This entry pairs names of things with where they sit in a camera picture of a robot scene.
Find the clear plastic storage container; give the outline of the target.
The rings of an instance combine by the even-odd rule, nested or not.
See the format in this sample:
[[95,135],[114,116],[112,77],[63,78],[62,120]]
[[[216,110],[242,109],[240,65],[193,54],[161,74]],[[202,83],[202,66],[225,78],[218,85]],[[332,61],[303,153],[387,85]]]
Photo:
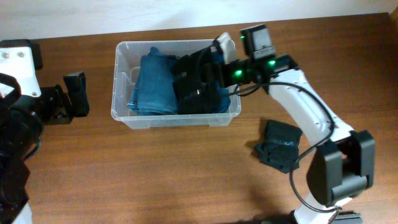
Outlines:
[[242,110],[239,96],[230,96],[231,103],[225,113],[140,116],[127,108],[132,91],[139,78],[141,57],[151,47],[168,55],[192,54],[209,46],[211,39],[124,41],[116,46],[111,116],[131,129],[149,129],[167,126],[227,126]]

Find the black bundle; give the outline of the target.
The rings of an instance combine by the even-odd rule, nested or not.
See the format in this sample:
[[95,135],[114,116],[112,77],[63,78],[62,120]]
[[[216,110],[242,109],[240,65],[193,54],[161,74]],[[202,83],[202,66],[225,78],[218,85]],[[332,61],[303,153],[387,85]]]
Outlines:
[[264,130],[264,141],[254,147],[261,163],[288,174],[299,157],[300,128],[280,121],[269,120]]
[[178,114],[210,114],[219,105],[215,83],[202,89],[189,89],[186,78],[180,78],[173,83],[178,101]]

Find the teal shirt bundle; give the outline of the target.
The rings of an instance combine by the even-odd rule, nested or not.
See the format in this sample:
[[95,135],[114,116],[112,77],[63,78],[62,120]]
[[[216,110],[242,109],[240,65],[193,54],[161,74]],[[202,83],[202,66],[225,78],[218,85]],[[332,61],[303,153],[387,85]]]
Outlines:
[[[219,54],[218,52],[212,52],[211,54],[212,54],[212,59],[215,62],[224,63],[224,58],[221,54]],[[215,82],[215,87],[217,90],[216,95],[219,97],[220,103],[213,111],[213,113],[225,113],[230,106],[231,100],[223,95],[228,94],[229,90],[227,88],[220,87],[219,81]]]

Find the dark blue jeans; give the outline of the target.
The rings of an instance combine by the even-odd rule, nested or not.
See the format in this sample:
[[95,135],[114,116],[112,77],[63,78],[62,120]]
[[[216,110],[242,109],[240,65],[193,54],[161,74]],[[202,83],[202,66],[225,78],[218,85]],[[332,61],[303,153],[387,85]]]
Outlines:
[[175,78],[170,71],[177,59],[176,55],[151,47],[148,54],[141,57],[139,76],[127,108],[142,116],[177,114]]

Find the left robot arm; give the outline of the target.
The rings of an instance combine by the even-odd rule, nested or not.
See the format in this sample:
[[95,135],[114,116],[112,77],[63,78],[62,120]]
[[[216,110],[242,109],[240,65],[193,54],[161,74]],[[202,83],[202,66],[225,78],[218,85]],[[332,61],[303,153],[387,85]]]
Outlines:
[[83,72],[64,76],[63,91],[39,86],[42,67],[38,42],[1,41],[1,223],[33,222],[25,163],[40,149],[44,127],[69,124],[90,111]]

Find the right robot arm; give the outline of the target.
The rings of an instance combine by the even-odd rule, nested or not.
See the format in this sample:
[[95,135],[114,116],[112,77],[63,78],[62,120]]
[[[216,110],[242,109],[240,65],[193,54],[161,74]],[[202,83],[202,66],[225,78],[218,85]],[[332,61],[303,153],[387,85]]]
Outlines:
[[177,60],[174,91],[183,114],[213,111],[218,88],[263,88],[294,119],[314,157],[307,171],[309,194],[286,223],[361,223],[358,213],[342,207],[374,183],[376,143],[368,131],[355,131],[317,95],[289,55],[277,55],[267,26],[240,31],[246,59],[236,55],[228,33],[209,46]]

